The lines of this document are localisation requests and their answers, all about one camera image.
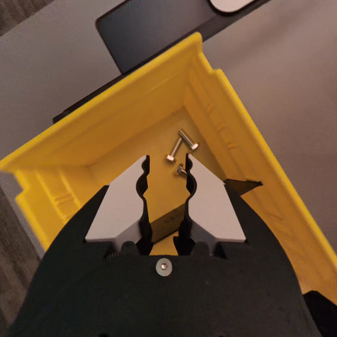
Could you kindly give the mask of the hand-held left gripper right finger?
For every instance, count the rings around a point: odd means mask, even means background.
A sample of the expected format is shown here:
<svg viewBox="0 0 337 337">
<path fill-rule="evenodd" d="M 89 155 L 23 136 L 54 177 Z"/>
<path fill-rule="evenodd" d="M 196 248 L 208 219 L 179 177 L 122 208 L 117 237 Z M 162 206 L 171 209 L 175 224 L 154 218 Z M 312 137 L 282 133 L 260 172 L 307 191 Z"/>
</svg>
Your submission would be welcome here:
<svg viewBox="0 0 337 337">
<path fill-rule="evenodd" d="M 220 242 L 244 243 L 246 236 L 235 213 L 225 183 L 198 161 L 186 155 L 184 218 L 179 227 L 179 248 L 192 249 L 204 242 L 215 249 Z"/>
</svg>

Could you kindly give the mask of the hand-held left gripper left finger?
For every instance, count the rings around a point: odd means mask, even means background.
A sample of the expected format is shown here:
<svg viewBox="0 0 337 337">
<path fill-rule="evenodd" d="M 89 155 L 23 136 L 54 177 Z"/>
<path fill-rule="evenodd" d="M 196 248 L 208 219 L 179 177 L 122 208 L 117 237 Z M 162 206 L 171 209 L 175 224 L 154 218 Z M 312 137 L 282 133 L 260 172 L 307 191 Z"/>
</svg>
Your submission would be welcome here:
<svg viewBox="0 0 337 337">
<path fill-rule="evenodd" d="M 86 242 L 111 242 L 114 248 L 133 242 L 138 248 L 152 248 L 153 231 L 144 197 L 149 172 L 150 157 L 144 155 L 110 182 Z"/>
</svg>

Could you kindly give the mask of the yellow plastic bin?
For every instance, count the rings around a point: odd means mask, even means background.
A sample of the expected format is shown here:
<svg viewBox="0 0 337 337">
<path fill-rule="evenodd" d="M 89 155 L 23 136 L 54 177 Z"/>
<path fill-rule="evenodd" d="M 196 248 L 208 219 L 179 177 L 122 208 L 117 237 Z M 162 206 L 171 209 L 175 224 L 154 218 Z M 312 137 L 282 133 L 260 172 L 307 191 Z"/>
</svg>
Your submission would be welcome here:
<svg viewBox="0 0 337 337">
<path fill-rule="evenodd" d="M 336 254 L 199 33 L 176 44 L 1 160 L 22 187 L 16 202 L 46 251 L 104 185 L 150 156 L 145 192 L 153 242 L 178 230 L 186 181 L 164 159 L 178 130 L 221 180 L 261 182 L 243 199 L 285 250 L 302 292 L 336 304 Z"/>
</svg>

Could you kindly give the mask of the black flat pad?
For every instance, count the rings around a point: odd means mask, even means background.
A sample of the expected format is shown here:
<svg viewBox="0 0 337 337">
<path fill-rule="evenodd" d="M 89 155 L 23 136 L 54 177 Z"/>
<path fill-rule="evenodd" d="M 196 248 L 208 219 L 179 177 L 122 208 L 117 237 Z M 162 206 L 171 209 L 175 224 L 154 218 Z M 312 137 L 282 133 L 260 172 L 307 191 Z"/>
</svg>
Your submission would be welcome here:
<svg viewBox="0 0 337 337">
<path fill-rule="evenodd" d="M 206 41 L 267 2 L 222 12 L 206 0 L 131 0 L 97 18 L 95 26 L 120 73 L 129 74 L 189 35 L 199 32 Z"/>
</svg>

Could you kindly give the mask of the white stand base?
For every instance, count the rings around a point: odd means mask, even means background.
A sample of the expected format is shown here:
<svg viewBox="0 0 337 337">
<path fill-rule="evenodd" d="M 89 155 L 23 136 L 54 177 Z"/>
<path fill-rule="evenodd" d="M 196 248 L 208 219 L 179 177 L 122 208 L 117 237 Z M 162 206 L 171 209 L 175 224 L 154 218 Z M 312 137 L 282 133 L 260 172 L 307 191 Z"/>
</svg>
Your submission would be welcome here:
<svg viewBox="0 0 337 337">
<path fill-rule="evenodd" d="M 209 2 L 216 10 L 231 14 L 243 9 L 255 0 L 209 0 Z"/>
</svg>

